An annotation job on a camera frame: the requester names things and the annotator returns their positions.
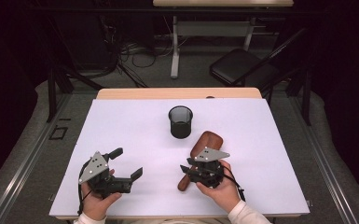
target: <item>wooden desk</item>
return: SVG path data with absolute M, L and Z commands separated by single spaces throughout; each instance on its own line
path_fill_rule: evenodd
M 153 0 L 155 7 L 291 7 L 293 0 Z M 249 21 L 178 21 L 173 16 L 173 65 L 171 78 L 179 76 L 178 36 L 244 36 L 249 49 L 255 18 Z
M 211 95 L 215 98 L 205 99 Z M 194 113 L 186 139 L 170 133 L 168 111 L 175 105 L 186 105 Z M 256 210 L 267 217 L 310 212 L 269 106 L 257 89 L 151 88 L 100 91 L 49 214 L 75 219 L 80 168 L 97 150 L 104 154 L 123 147 L 123 155 L 109 161 L 115 176 L 129 177 L 140 167 L 144 174 L 130 194 L 108 209 L 108 218 L 225 217 L 194 183 L 185 192 L 176 188 L 183 177 L 179 165 L 188 165 L 186 158 L 205 131 L 223 137 L 221 150 L 230 154 L 226 161 Z

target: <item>white sleeve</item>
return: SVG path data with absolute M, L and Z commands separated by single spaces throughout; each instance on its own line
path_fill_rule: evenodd
M 74 224 L 104 224 L 105 221 L 106 221 L 106 217 L 101 221 L 96 221 L 86 216 L 86 214 L 82 213 L 80 214 L 79 219 L 74 221 Z
M 229 212 L 228 219 L 232 224 L 270 224 L 270 222 L 244 201 L 239 201 Z

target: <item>human hand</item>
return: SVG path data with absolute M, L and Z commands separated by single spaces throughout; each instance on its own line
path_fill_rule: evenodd
M 109 173 L 112 175 L 114 172 L 115 170 L 111 170 Z M 83 197 L 89 194 L 83 200 L 83 213 L 96 221 L 104 219 L 109 206 L 121 197 L 121 193 L 117 192 L 103 199 L 100 194 L 91 191 L 89 183 L 87 182 L 81 184 L 81 191 Z
M 230 164 L 223 160 L 219 161 L 223 166 L 231 170 Z M 224 168 L 224 174 L 233 177 L 228 169 Z M 211 197 L 227 213 L 241 200 L 236 185 L 226 177 L 223 177 L 222 182 L 215 189 L 210 189 L 200 182 L 197 182 L 196 185 L 203 194 Z

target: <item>brown handle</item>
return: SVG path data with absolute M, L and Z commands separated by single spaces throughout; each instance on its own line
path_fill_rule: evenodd
M 197 141 L 196 145 L 194 145 L 193 149 L 191 149 L 190 157 L 194 158 L 199 155 L 203 149 L 206 147 L 210 147 L 216 150 L 219 150 L 223 145 L 223 138 L 217 135 L 216 133 L 212 133 L 210 131 L 204 132 L 199 141 Z M 180 191 L 185 191 L 190 184 L 190 178 L 188 175 L 183 176 L 183 178 L 179 181 L 178 189 Z

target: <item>chair seat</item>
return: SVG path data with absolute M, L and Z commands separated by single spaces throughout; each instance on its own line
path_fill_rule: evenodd
M 210 66 L 210 74 L 227 86 L 246 74 L 253 66 L 261 62 L 252 53 L 244 49 L 234 49 Z M 246 77 L 245 87 L 263 89 L 279 74 L 279 70 L 270 64 L 265 64 Z

